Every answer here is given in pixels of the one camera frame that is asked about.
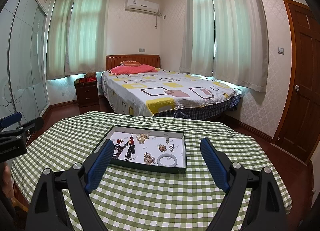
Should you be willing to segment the left hand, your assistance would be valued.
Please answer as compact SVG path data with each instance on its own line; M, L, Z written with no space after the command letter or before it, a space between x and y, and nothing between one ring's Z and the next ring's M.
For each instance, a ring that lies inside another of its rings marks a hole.
M1 189L3 191L3 194L8 199L14 197L14 188L11 178L11 171L7 162L3 163L3 171L1 173Z

